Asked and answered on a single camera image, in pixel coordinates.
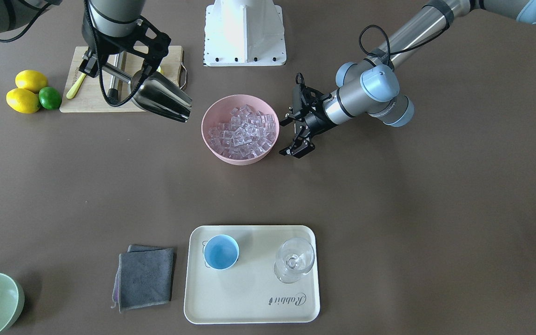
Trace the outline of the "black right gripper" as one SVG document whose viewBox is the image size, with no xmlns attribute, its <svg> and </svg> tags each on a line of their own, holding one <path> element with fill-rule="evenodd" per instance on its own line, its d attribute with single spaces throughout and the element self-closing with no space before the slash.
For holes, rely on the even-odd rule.
<svg viewBox="0 0 536 335">
<path fill-rule="evenodd" d="M 81 33 L 88 44 L 79 70 L 91 78 L 96 78 L 99 68 L 107 63 L 111 54 L 121 51 L 143 58 L 142 73 L 148 78 L 157 71 L 161 60 L 168 55 L 171 39 L 168 34 L 160 32 L 144 17 L 138 18 L 141 24 L 124 37 L 112 37 L 98 31 L 87 16 L 83 19 Z"/>
</svg>

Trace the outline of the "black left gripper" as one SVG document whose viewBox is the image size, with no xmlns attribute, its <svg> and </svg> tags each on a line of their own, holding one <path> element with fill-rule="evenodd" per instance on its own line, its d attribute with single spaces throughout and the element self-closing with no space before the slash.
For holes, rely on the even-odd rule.
<svg viewBox="0 0 536 335">
<path fill-rule="evenodd" d="M 295 134 L 290 146 L 279 151 L 280 155 L 302 158 L 315 149 L 313 136 L 320 135 L 337 126 L 325 110 L 325 102 L 332 100 L 332 94 L 308 87 L 302 74 L 296 74 L 296 86 L 292 91 L 292 105 L 289 112 L 279 121 L 281 127 L 295 126 Z"/>
</svg>

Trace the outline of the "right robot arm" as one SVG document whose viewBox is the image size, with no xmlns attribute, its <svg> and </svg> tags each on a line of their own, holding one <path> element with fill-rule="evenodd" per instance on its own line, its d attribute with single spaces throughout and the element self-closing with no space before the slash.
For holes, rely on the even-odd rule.
<svg viewBox="0 0 536 335">
<path fill-rule="evenodd" d="M 81 26 L 87 53 L 80 70 L 94 78 L 115 66 L 107 63 L 111 55 L 127 53 L 142 61 L 140 77 L 151 76 L 168 55 L 171 42 L 142 16 L 143 0 L 72 0 L 68 18 L 62 17 L 61 0 L 0 0 L 0 42 L 9 43 L 23 36 L 37 19 L 52 13 L 46 26 L 61 23 L 65 28 Z"/>
</svg>

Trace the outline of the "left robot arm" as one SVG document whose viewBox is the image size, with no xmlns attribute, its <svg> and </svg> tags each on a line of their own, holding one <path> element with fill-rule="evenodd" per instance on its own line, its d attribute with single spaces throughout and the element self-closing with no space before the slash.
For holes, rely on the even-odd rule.
<svg viewBox="0 0 536 335">
<path fill-rule="evenodd" d="M 536 25 L 536 0 L 430 0 L 404 26 L 372 51 L 361 47 L 364 59 L 345 63 L 336 72 L 336 89 L 321 93 L 297 74 L 293 102 L 280 121 L 295 125 L 295 136 L 281 155 L 302 158 L 314 150 L 312 139 L 351 119 L 368 115 L 390 127 L 406 125 L 415 114 L 411 100 L 400 93 L 396 68 L 415 51 L 446 32 L 455 19 L 475 9 Z"/>
</svg>

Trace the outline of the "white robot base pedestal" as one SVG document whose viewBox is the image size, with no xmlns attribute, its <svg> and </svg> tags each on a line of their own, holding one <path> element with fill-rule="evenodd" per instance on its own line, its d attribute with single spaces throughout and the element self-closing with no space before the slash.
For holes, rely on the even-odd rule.
<svg viewBox="0 0 536 335">
<path fill-rule="evenodd" d="M 281 6 L 272 0 L 216 0 L 206 7 L 203 64 L 270 67 L 287 62 Z"/>
</svg>

